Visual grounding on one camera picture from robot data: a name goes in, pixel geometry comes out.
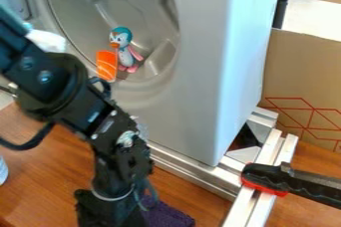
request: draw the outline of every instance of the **cable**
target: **cable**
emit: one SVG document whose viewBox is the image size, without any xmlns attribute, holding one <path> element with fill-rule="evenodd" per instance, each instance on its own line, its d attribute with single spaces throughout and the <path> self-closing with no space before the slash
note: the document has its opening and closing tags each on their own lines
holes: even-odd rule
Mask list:
<svg viewBox="0 0 341 227">
<path fill-rule="evenodd" d="M 46 123 L 42 129 L 38 131 L 30 140 L 23 144 L 12 143 L 0 137 L 0 145 L 5 146 L 11 150 L 23 151 L 36 147 L 47 136 L 55 124 L 53 122 Z"/>
<path fill-rule="evenodd" d="M 3 87 L 3 86 L 0 86 L 0 90 L 7 93 L 7 94 L 10 94 L 11 96 L 13 95 L 11 90 L 9 88 L 6 88 L 6 87 Z"/>
</svg>

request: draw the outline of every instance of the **red line pattern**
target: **red line pattern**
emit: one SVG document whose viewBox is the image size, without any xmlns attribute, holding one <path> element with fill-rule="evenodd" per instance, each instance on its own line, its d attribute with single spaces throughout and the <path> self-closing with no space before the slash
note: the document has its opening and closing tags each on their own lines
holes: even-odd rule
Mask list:
<svg viewBox="0 0 341 227">
<path fill-rule="evenodd" d="M 286 128 L 296 128 L 296 129 L 301 130 L 300 138 L 304 135 L 305 132 L 308 132 L 311 136 L 313 136 L 317 140 L 335 141 L 333 150 L 341 152 L 341 127 L 340 125 L 336 124 L 334 121 L 332 121 L 329 117 L 325 115 L 326 112 L 334 112 L 335 114 L 339 115 L 341 119 L 341 112 L 339 110 L 315 108 L 313 105 L 311 105 L 308 101 L 304 100 L 303 98 L 266 97 L 265 100 L 268 104 L 270 104 L 270 107 L 263 107 L 263 108 L 277 111 L 280 114 L 286 115 L 297 126 L 283 123 L 283 121 L 278 121 L 280 125 Z M 282 106 L 282 104 L 284 103 L 286 103 L 287 106 L 290 106 L 294 103 L 299 103 L 300 108 L 293 108 L 293 107 L 288 108 L 288 107 Z M 301 124 L 297 119 L 295 119 L 295 116 L 290 115 L 290 113 L 287 113 L 286 110 L 299 111 L 299 112 L 311 111 L 308 123 Z M 326 128 L 323 126 L 315 126 L 315 125 L 312 126 L 311 122 L 315 114 L 320 115 L 320 118 L 324 118 L 325 123 L 330 123 L 330 126 L 332 126 L 333 128 L 330 128 L 330 127 Z M 320 135 L 316 134 L 316 132 L 318 131 L 323 131 L 323 133 L 327 137 L 321 137 Z"/>
</svg>

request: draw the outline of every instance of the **white appliance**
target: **white appliance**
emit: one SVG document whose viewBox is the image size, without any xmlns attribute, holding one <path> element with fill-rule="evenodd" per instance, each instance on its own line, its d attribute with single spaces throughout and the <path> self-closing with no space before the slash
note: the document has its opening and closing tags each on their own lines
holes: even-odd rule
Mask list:
<svg viewBox="0 0 341 227">
<path fill-rule="evenodd" d="M 276 0 L 1 0 L 69 41 L 95 70 L 109 32 L 127 26 L 146 62 L 114 84 L 150 140 L 217 165 L 260 100 Z"/>
</svg>

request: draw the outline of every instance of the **penguin toy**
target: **penguin toy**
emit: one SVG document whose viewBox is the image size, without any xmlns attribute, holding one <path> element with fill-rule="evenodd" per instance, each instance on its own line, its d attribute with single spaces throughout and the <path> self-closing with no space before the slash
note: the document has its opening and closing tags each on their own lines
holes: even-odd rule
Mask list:
<svg viewBox="0 0 341 227">
<path fill-rule="evenodd" d="M 133 33 L 126 27 L 117 27 L 113 29 L 109 36 L 110 45 L 119 49 L 119 70 L 134 73 L 139 65 L 136 61 L 142 61 L 142 57 L 133 49 L 130 43 L 133 40 Z"/>
</svg>

